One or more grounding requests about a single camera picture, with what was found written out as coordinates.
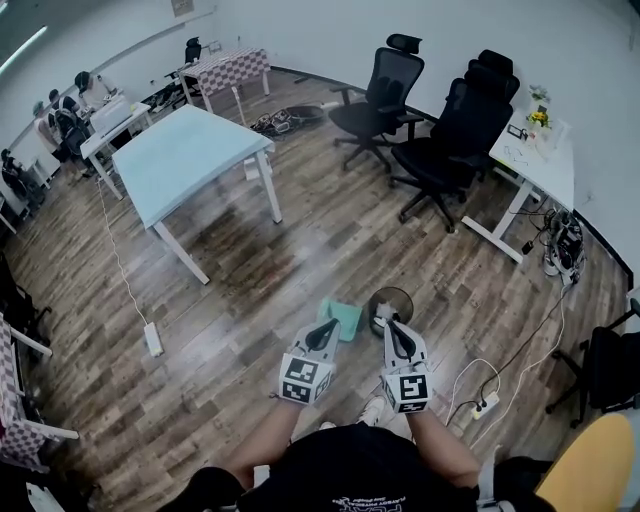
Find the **sneaker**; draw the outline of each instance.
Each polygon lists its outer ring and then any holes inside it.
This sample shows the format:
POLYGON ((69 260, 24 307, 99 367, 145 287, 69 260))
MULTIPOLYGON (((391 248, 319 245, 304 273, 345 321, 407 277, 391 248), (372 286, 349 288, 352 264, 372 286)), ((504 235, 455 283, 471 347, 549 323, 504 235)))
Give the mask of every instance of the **sneaker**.
POLYGON ((382 416, 386 403, 387 401, 383 396, 374 396, 364 406, 364 411, 362 411, 356 423, 362 422, 370 427, 375 427, 380 421, 380 416, 382 416))

